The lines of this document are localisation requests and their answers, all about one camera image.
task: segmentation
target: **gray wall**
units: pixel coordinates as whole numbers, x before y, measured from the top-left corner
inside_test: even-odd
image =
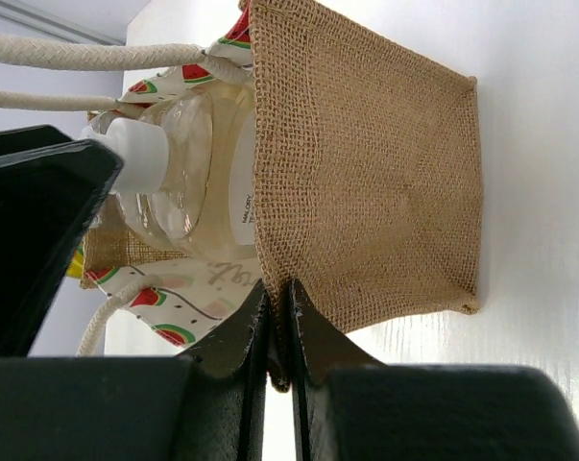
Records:
[[[0,32],[44,37],[0,19]],[[58,72],[0,64],[0,89],[45,94],[85,94],[118,96],[122,88],[119,72]],[[0,131],[31,125],[49,124],[70,136],[78,136],[86,123],[83,112],[37,112],[0,109]],[[28,242],[23,226],[23,256],[13,262],[15,271],[26,270]],[[81,290],[74,279],[66,279],[37,336],[31,355],[72,355],[75,353],[88,320],[105,297],[97,290]]]

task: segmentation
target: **burlap bag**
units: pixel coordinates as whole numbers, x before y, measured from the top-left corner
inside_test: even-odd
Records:
[[[287,281],[342,331],[473,313],[482,186],[475,79],[312,0],[253,0],[257,254],[286,359]],[[126,230],[85,240],[84,267],[177,257]],[[288,381],[271,370],[277,387]]]

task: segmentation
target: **bottle cap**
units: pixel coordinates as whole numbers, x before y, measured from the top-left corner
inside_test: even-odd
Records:
[[[128,118],[117,118],[106,134],[83,129],[80,139],[94,139],[123,159],[124,166],[112,186],[112,193],[153,194],[167,173],[170,149],[165,131]]]

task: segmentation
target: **clear glass bottle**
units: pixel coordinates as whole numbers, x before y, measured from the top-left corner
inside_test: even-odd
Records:
[[[255,256],[253,93],[219,81],[84,134],[124,160],[112,189],[144,243],[210,261]]]

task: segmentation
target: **white rope handle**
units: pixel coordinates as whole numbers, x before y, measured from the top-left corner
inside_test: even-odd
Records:
[[[86,71],[134,70],[198,64],[217,79],[230,84],[243,84],[250,77],[249,71],[236,66],[230,60],[209,56],[199,46],[188,44],[83,45],[0,34],[0,62],[55,70]],[[127,113],[130,110],[127,106],[133,107],[133,105],[119,103],[111,98],[35,96],[0,91],[0,108],[5,109],[119,109],[132,116]]]
[[[141,279],[133,281],[109,298],[105,303],[101,304],[97,309],[97,312],[95,312],[95,315],[90,319],[90,322],[88,322],[88,326],[86,327],[86,331],[80,341],[80,346],[78,347],[76,355],[93,355],[111,315],[124,305],[130,303],[140,291],[161,284],[162,280],[159,276],[144,276]]]
[[[50,96],[31,93],[0,91],[0,109],[27,110],[120,110],[133,118],[140,116],[144,108],[121,103],[105,96]]]

